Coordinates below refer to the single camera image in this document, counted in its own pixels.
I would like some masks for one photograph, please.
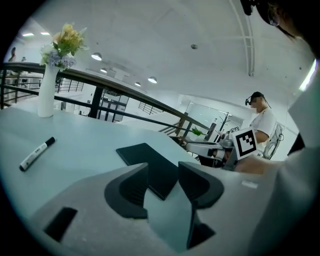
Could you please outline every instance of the white fabric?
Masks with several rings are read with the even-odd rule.
[[[320,70],[289,113],[299,129],[306,148],[320,147]]]
[[[264,152],[267,142],[272,137],[277,127],[277,119],[270,108],[266,108],[252,121],[250,127],[254,132],[261,131],[269,136],[269,139],[265,142],[258,143],[257,150],[261,153]]]

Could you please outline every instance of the white vase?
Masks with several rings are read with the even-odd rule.
[[[56,77],[59,67],[45,65],[45,72],[38,97],[38,116],[49,118],[54,114]]]

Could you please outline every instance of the metal railing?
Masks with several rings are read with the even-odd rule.
[[[154,115],[154,114],[158,114],[158,113],[163,112],[163,110],[156,108],[156,107],[153,107],[153,106],[146,104],[144,102],[140,102],[138,108],[141,109],[143,112],[148,113],[149,115]]]
[[[14,86],[18,88],[25,88],[39,92],[41,82],[43,79],[43,74],[32,74],[25,71],[21,72],[12,72],[7,71],[5,74],[4,82],[7,86]],[[56,93],[62,92],[81,92],[83,89],[84,83],[75,81],[72,79],[67,79],[64,77],[59,77],[55,81]],[[25,93],[13,89],[4,89],[3,90],[3,103],[8,106],[14,103],[18,103],[23,100],[33,98],[34,95],[30,93]]]
[[[21,95],[22,97],[19,97],[19,96],[16,97],[16,99],[14,99],[14,103],[18,102],[18,99],[21,99],[26,96],[30,97],[30,96],[39,95],[39,90],[37,90],[37,89],[32,89],[30,87],[23,88],[24,86],[17,86],[18,84],[21,84],[19,79],[22,78],[22,75],[14,76],[15,79],[17,80],[16,81],[17,83],[8,82],[9,81],[8,79],[11,79],[11,75],[7,76],[7,73],[8,73],[8,71],[12,71],[12,70],[18,74],[22,74],[22,72],[44,74],[45,67],[40,66],[38,63],[28,63],[28,62],[3,63],[2,64],[2,75],[0,77],[1,78],[0,109],[3,109],[4,107],[9,107],[12,104],[11,102],[8,102],[5,100],[5,91],[6,90],[10,90],[9,93],[14,93],[17,95],[23,94],[23,95]],[[59,91],[59,93],[62,91],[70,92],[74,88],[75,88],[75,91],[79,90],[80,88],[82,90],[82,87],[84,84],[96,86],[91,103],[81,102],[78,100],[74,100],[74,99],[66,98],[66,97],[61,97],[61,96],[57,96],[57,95],[54,96],[55,100],[65,102],[65,103],[79,105],[79,106],[82,106],[85,108],[89,108],[88,117],[90,117],[90,118],[97,119],[100,111],[105,111],[107,113],[113,113],[114,115],[122,115],[122,116],[130,117],[130,118],[134,118],[134,119],[166,126],[167,129],[173,128],[173,129],[170,129],[169,132],[167,132],[167,134],[171,134],[173,132],[176,132],[176,134],[178,135],[180,133],[180,131],[184,131],[183,136],[181,136],[182,140],[187,136],[188,132],[191,132],[190,129],[191,129],[192,125],[197,125],[201,128],[204,128],[205,130],[209,130],[209,128],[206,127],[205,125],[203,125],[202,123],[190,118],[188,115],[183,114],[168,105],[163,104],[162,102],[160,102],[158,100],[155,100],[155,99],[153,99],[143,93],[140,93],[134,89],[131,89],[129,87],[118,84],[116,82],[104,79],[102,77],[98,77],[98,76],[91,75],[91,74],[81,72],[81,71],[77,71],[74,69],[67,69],[65,71],[59,72],[56,77],[57,77],[57,80],[60,81],[57,83],[57,80],[56,80],[56,86],[58,84],[57,92]],[[156,120],[152,120],[152,119],[145,118],[142,116],[126,113],[121,110],[101,106],[100,103],[103,98],[104,89],[112,91],[114,93],[125,95],[125,96],[132,98],[132,99],[135,99],[135,100],[138,100],[140,102],[143,102],[143,103],[153,107],[154,109],[157,109],[160,111],[165,111],[171,115],[179,117],[180,121],[175,124],[168,124],[165,122],[156,121]],[[183,128],[183,125],[185,124],[185,122],[188,122],[188,125],[186,126],[186,128]]]

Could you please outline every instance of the sleeve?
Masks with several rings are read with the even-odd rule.
[[[262,116],[256,130],[264,132],[265,134],[267,134],[270,137],[275,126],[276,126],[276,123],[277,123],[277,120],[276,120],[274,114],[271,111],[266,111],[263,113],[263,116]]]

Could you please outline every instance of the white t-shirt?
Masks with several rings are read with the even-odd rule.
[[[261,131],[269,136],[269,139],[267,141],[258,143],[257,150],[260,153],[264,152],[267,142],[271,139],[273,133],[276,130],[276,126],[277,119],[269,107],[260,112],[250,124],[250,127],[253,128],[254,132]]]

